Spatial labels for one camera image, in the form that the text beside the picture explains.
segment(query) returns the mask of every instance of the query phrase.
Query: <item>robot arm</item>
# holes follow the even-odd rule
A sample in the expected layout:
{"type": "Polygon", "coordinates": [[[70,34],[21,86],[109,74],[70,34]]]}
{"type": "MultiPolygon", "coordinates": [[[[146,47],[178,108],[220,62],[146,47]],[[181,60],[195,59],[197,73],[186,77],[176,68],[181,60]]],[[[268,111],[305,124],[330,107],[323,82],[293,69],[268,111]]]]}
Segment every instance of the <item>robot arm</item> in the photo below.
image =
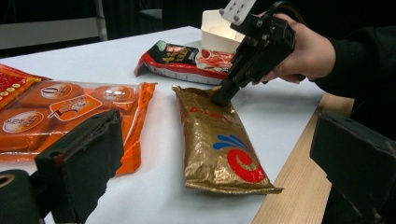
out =
{"type": "Polygon", "coordinates": [[[274,17],[282,7],[293,12],[303,21],[295,7],[286,1],[271,5],[262,17],[249,14],[255,0],[231,1],[220,11],[223,19],[230,21],[231,28],[244,34],[232,59],[228,76],[220,82],[220,88],[211,100],[217,105],[227,105],[240,88],[249,82],[260,82],[293,51],[294,30],[287,21],[274,17]]]}

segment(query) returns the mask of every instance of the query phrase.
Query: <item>black sleeve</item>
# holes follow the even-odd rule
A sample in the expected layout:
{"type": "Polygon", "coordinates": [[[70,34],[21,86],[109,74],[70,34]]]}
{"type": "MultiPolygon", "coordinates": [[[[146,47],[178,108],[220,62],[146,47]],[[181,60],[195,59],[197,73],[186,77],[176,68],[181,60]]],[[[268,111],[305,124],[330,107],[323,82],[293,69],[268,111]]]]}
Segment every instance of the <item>black sleeve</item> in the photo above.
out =
{"type": "Polygon", "coordinates": [[[329,93],[368,101],[396,98],[396,26],[360,29],[335,48],[332,72],[315,83],[329,93]]]}

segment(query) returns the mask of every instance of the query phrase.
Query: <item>plastic food package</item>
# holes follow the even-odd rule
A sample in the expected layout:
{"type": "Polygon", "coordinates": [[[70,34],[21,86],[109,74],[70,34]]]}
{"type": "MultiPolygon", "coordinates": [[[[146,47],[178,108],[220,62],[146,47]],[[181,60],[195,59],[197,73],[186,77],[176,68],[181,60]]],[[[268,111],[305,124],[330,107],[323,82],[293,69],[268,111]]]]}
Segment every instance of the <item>plastic food package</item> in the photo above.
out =
{"type": "Polygon", "coordinates": [[[198,49],[158,41],[142,55],[134,70],[144,74],[143,67],[152,73],[189,82],[219,85],[227,77],[234,53],[198,49]]]}
{"type": "Polygon", "coordinates": [[[0,110],[35,83],[47,79],[0,63],[0,110]]]}
{"type": "Polygon", "coordinates": [[[185,185],[230,194],[280,193],[282,188],[275,188],[262,169],[233,106],[210,101],[218,89],[173,87],[184,133],[185,185]]]}
{"type": "MultiPolygon", "coordinates": [[[[0,74],[8,71],[0,67],[0,74]]],[[[83,120],[118,109],[124,156],[117,175],[132,173],[141,164],[140,134],[155,85],[36,82],[0,111],[0,161],[30,161],[83,120]]]]}

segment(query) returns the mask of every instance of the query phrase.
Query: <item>orange snack package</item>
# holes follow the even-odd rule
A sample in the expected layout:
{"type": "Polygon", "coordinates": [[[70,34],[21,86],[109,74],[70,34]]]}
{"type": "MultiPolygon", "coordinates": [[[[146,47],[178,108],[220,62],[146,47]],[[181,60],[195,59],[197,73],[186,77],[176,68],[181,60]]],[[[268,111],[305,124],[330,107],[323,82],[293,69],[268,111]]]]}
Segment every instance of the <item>orange snack package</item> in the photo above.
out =
{"type": "Polygon", "coordinates": [[[117,175],[132,173],[141,164],[140,134],[155,85],[37,82],[0,111],[0,161],[30,161],[83,120],[118,109],[124,156],[117,175]]]}

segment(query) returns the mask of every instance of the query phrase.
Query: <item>human hand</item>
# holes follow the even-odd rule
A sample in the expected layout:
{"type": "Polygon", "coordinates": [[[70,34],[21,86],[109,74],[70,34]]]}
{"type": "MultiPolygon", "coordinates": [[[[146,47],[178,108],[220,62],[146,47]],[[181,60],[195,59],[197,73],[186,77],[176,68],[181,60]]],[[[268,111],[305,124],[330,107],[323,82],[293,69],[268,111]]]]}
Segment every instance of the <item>human hand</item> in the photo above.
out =
{"type": "Polygon", "coordinates": [[[264,76],[262,81],[280,77],[289,82],[299,83],[299,76],[296,74],[306,76],[311,81],[329,75],[335,64],[335,50],[330,40],[285,14],[275,16],[287,21],[295,31],[295,48],[294,52],[264,76]]]}

